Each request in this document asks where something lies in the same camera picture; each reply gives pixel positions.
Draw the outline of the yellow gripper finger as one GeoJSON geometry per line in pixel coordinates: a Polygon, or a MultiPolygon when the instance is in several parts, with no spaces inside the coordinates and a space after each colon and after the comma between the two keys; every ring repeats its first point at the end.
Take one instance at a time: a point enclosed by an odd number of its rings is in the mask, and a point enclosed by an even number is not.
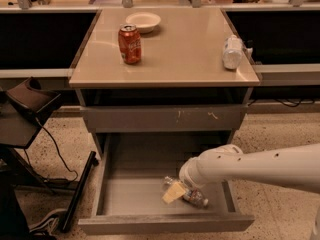
{"type": "Polygon", "coordinates": [[[165,184],[165,192],[162,196],[162,200],[166,204],[170,204],[173,201],[179,199],[187,192],[187,188],[180,181],[173,181],[165,184]]]}

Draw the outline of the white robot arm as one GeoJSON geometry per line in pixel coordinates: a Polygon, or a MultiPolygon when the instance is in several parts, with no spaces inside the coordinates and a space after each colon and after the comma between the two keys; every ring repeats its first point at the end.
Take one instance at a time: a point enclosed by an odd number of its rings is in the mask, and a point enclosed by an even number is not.
{"type": "Polygon", "coordinates": [[[162,200],[170,204],[182,198],[204,208],[208,205],[201,193],[204,186],[234,179],[319,194],[320,144],[248,154],[233,144],[206,150],[188,159],[177,178],[164,178],[162,200]]]}

